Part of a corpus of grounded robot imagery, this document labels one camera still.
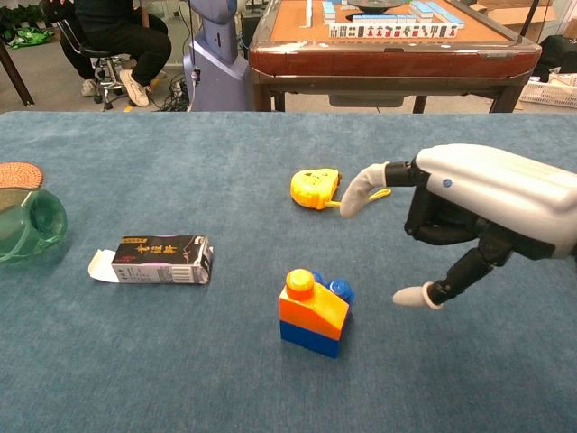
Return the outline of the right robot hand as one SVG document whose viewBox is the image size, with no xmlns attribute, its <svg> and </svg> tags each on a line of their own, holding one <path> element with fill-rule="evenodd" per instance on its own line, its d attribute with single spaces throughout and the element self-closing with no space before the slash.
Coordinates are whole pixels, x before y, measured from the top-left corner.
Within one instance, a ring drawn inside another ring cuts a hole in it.
<svg viewBox="0 0 577 433">
<path fill-rule="evenodd" d="M 412 161 L 373 163 L 346 189 L 351 217 L 377 188 L 411 187 L 405 231 L 433 245 L 477 240 L 439 281 L 398 290 L 394 303 L 440 309 L 510 255 L 531 260 L 576 255 L 576 175 L 498 148 L 441 144 Z"/>
</svg>

